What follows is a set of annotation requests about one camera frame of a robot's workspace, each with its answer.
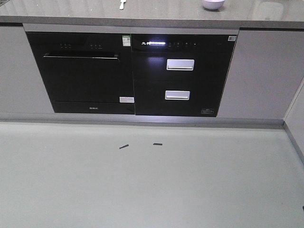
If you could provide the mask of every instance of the spoon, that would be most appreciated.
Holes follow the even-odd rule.
[[[120,4],[119,9],[123,10],[124,9],[124,3],[126,2],[126,0],[120,0],[120,2],[121,2],[121,4]]]

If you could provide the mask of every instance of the dishwasher door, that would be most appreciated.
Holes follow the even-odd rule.
[[[134,114],[131,50],[121,34],[27,35],[55,112]]]

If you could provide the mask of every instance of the energy label sticker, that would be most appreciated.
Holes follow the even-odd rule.
[[[124,47],[131,46],[131,36],[123,36],[123,46]]]

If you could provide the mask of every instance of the silver drawer handle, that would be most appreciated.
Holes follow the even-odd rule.
[[[165,100],[188,101],[190,99],[190,91],[166,90]]]
[[[192,70],[192,66],[168,66],[168,70]]]
[[[194,59],[167,59],[167,70],[186,70],[194,69]]]

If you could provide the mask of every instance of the product label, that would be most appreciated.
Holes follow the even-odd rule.
[[[131,46],[131,36],[123,36],[123,46],[124,47]]]
[[[134,97],[131,96],[120,96],[119,97],[120,103],[134,103]]]
[[[228,37],[228,41],[236,41],[237,40],[237,36],[229,36]]]

